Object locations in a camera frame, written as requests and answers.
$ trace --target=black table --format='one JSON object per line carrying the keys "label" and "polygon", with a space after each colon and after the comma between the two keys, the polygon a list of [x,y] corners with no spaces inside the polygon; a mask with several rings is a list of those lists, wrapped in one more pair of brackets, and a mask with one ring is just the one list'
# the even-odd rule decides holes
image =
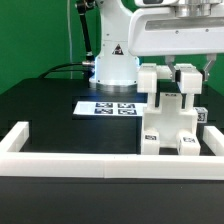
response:
{"label": "black table", "polygon": [[[159,89],[178,91],[170,83]],[[0,136],[29,121],[24,152],[139,153],[141,118],[74,116],[77,100],[146,102],[146,95],[99,92],[82,80],[27,79],[0,96]],[[223,102],[207,86],[195,100],[221,131]],[[211,154],[205,145],[202,153]],[[3,224],[223,223],[223,206],[223,181],[0,177]]]}

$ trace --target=white plastic block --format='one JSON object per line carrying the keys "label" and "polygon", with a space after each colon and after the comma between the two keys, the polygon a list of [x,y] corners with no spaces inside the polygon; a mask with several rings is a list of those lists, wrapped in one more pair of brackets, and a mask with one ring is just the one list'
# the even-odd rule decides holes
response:
{"label": "white plastic block", "polygon": [[216,127],[204,127],[203,141],[216,156],[224,156],[224,135]]}
{"label": "white plastic block", "polygon": [[159,155],[160,140],[156,130],[147,130],[143,133],[141,143],[142,155]]}
{"label": "white plastic block", "polygon": [[180,130],[177,134],[177,151],[179,155],[199,156],[201,146],[196,135]]}
{"label": "white plastic block", "polygon": [[172,72],[167,65],[158,65],[156,69],[158,79],[171,79]]}
{"label": "white plastic block", "polygon": [[156,64],[142,64],[138,72],[138,92],[157,92],[157,70]]}
{"label": "white plastic block", "polygon": [[198,123],[207,123],[208,120],[208,110],[205,107],[195,107],[198,113]]}
{"label": "white plastic block", "polygon": [[181,71],[178,82],[181,93],[201,94],[202,74],[191,64],[177,64],[175,68]]}
{"label": "white plastic block", "polygon": [[17,122],[0,142],[0,153],[19,152],[29,137],[29,123]]}
{"label": "white plastic block", "polygon": [[161,93],[158,108],[147,107],[143,113],[142,141],[147,130],[159,133],[160,147],[177,148],[177,133],[184,129],[196,134],[198,114],[196,110],[183,110],[182,95]]}

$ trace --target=green backdrop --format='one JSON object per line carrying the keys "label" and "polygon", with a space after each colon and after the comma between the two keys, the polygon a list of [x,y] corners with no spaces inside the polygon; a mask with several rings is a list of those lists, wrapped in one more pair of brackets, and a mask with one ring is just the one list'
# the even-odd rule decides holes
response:
{"label": "green backdrop", "polygon": [[[134,11],[134,0],[123,0]],[[71,0],[73,61],[85,58],[79,17]],[[100,51],[100,17],[94,9],[87,14],[93,52]],[[164,64],[161,57],[143,58],[143,62]],[[205,56],[179,56],[179,63],[203,67]],[[37,77],[48,68],[69,62],[67,0],[1,0],[0,7],[0,93],[25,78]],[[219,55],[208,82],[224,94],[224,55]],[[70,73],[57,74],[70,78]],[[80,73],[74,77],[81,78]]]}

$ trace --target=black label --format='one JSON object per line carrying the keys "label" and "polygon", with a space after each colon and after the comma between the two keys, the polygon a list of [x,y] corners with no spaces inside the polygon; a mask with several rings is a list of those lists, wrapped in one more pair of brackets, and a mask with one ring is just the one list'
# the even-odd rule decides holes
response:
{"label": "black label", "polygon": [[124,55],[122,49],[121,49],[121,46],[120,44],[117,45],[117,47],[115,48],[115,50],[113,51],[113,54],[115,55]]}

